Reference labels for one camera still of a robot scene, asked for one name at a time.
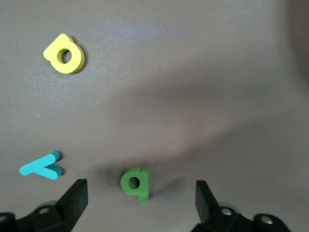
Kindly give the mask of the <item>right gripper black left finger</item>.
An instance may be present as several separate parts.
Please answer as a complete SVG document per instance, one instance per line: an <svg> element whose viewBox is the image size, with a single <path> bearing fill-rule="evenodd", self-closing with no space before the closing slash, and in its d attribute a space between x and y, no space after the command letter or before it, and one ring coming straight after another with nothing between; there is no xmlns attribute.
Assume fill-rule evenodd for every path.
<svg viewBox="0 0 309 232"><path fill-rule="evenodd" d="M55 203L36 208L27 216L0 214L2 232L71 232L88 205L86 179L78 179Z"/></svg>

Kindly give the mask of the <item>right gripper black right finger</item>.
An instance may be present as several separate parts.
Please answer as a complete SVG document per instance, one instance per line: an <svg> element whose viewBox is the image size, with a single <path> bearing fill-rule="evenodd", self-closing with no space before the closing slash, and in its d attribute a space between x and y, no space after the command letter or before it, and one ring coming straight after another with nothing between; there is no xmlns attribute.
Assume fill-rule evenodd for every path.
<svg viewBox="0 0 309 232"><path fill-rule="evenodd" d="M220 206L204 180L196 181L197 232L289 232L274 215L257 214L252 220L228 206Z"/></svg>

